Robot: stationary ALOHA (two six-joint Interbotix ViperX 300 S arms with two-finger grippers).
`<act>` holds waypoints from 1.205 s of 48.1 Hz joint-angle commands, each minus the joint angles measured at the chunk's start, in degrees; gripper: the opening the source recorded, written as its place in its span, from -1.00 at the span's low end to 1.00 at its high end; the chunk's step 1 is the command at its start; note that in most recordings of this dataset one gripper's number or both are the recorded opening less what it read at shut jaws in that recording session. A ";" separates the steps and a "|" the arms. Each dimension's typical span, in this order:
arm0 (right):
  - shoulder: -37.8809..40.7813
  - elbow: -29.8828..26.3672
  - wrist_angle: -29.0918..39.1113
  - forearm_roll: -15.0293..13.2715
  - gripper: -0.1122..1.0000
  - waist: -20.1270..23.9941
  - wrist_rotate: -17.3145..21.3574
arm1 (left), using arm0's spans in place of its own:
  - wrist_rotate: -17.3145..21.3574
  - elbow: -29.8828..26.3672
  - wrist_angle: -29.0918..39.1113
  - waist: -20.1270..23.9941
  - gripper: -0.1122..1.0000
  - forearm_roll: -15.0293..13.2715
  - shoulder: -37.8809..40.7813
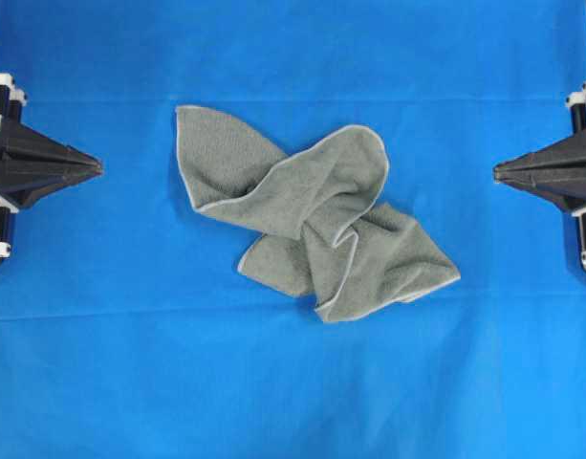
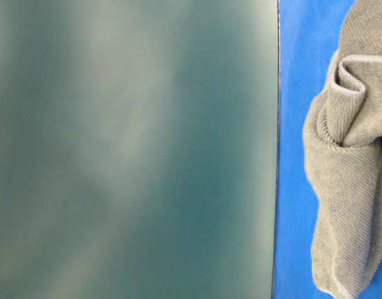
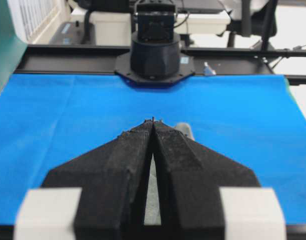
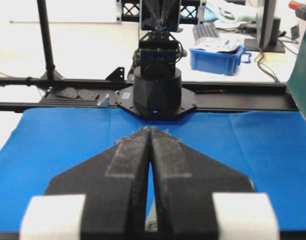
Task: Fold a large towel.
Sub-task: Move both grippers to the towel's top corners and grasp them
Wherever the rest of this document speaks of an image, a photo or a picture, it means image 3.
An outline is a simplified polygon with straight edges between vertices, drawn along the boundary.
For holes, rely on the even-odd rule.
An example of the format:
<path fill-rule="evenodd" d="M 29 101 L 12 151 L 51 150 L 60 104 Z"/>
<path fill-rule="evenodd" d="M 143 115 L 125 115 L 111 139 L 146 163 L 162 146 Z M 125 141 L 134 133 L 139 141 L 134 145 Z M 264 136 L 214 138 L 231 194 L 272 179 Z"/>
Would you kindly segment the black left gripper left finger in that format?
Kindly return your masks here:
<path fill-rule="evenodd" d="M 122 240 L 143 225 L 153 122 L 51 169 L 27 192 L 17 240 Z"/>

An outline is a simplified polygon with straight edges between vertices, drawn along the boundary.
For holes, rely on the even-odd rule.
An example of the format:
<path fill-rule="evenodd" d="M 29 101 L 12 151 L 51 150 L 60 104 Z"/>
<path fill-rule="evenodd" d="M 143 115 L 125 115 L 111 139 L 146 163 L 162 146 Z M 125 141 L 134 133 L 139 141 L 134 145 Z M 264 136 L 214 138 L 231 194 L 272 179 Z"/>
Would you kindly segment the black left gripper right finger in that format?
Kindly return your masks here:
<path fill-rule="evenodd" d="M 146 120 L 156 165 L 161 225 L 145 240 L 285 240 L 275 192 L 254 171 L 160 121 Z"/>

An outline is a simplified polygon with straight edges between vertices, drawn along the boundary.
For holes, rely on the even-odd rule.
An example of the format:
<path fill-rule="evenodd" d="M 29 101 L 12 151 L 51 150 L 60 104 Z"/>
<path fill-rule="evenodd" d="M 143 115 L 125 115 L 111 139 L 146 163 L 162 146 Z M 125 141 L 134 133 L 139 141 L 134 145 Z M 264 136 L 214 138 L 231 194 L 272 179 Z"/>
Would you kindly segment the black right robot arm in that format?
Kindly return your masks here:
<path fill-rule="evenodd" d="M 170 0 L 139 0 L 130 68 L 149 81 L 181 71 L 177 8 Z M 153 123 L 154 161 L 165 237 L 172 240 L 284 240 L 284 214 L 255 173 L 159 121 Z"/>

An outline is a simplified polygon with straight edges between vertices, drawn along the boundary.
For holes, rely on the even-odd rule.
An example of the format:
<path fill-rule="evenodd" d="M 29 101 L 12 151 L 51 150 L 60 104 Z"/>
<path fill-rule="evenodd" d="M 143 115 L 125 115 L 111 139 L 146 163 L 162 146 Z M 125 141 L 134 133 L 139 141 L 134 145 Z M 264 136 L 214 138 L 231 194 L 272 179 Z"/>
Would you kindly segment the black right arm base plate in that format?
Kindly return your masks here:
<path fill-rule="evenodd" d="M 131 69 L 130 53 L 116 58 L 114 72 L 122 77 L 131 87 L 141 88 L 169 88 L 195 74 L 194 58 L 185 54 L 180 55 L 180 67 L 177 73 L 165 77 L 142 76 Z"/>

